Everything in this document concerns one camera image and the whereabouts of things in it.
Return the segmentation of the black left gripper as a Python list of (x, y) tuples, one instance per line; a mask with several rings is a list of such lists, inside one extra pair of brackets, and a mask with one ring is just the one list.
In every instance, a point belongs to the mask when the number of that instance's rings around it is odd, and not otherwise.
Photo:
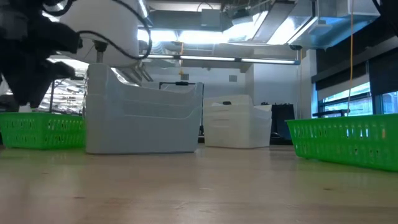
[[(44, 16), (1, 16), (1, 106), (39, 106), (47, 92), (47, 79), (73, 78), (75, 69), (50, 62), (57, 52), (77, 53), (80, 35), (69, 26)], [(6, 81), (27, 80), (27, 101)]]

